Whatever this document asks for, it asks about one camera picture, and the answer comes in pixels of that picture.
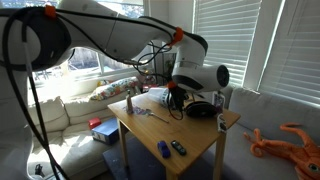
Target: red box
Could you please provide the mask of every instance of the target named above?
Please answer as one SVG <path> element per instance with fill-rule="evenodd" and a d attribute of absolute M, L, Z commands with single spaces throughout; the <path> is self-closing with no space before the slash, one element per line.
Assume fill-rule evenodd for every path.
<path fill-rule="evenodd" d="M 98 117 L 89 120 L 90 130 L 99 126 L 100 124 L 101 124 L 101 120 Z"/>

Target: stuffed toy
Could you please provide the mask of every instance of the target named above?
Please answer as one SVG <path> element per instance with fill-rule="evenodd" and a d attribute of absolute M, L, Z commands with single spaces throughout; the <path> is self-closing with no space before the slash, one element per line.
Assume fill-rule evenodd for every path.
<path fill-rule="evenodd" d="M 255 140 L 245 132 L 244 136 L 250 140 L 250 151 L 257 157 L 262 157 L 262 150 L 293 161 L 300 180 L 320 180 L 320 147 L 301 129 L 294 128 L 298 123 L 286 123 L 280 126 L 281 130 L 296 133 L 302 138 L 304 145 L 297 146 L 285 141 L 267 140 L 261 138 L 259 129 L 254 130 Z"/>

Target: blue object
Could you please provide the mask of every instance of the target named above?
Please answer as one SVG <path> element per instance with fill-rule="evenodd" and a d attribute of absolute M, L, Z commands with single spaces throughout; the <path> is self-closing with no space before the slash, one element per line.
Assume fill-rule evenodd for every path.
<path fill-rule="evenodd" d="M 161 156 L 163 158 L 170 157 L 171 153 L 170 153 L 170 150 L 169 150 L 169 148 L 168 148 L 168 146 L 167 146 L 165 141 L 159 141 L 158 142 L 158 149 L 159 149 L 159 151 L 161 153 Z"/>
<path fill-rule="evenodd" d="M 112 145 L 119 140 L 117 118 L 111 118 L 91 130 L 94 140 Z"/>

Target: black headphones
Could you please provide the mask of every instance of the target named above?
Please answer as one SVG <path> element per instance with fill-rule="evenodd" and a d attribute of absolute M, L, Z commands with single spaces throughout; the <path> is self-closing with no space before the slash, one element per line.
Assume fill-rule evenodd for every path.
<path fill-rule="evenodd" d="M 213 117 L 217 114 L 216 108 L 209 102 L 196 101 L 192 102 L 185 108 L 189 117 Z"/>

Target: window blind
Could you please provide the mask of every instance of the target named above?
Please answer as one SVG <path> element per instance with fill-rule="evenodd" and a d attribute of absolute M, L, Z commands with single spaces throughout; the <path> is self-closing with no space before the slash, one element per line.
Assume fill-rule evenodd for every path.
<path fill-rule="evenodd" d="M 208 42 L 204 66 L 224 64 L 242 86 L 261 0 L 197 0 L 194 32 Z"/>
<path fill-rule="evenodd" d="M 298 2 L 293 16 L 284 6 L 259 91 L 320 107 L 320 1 Z"/>

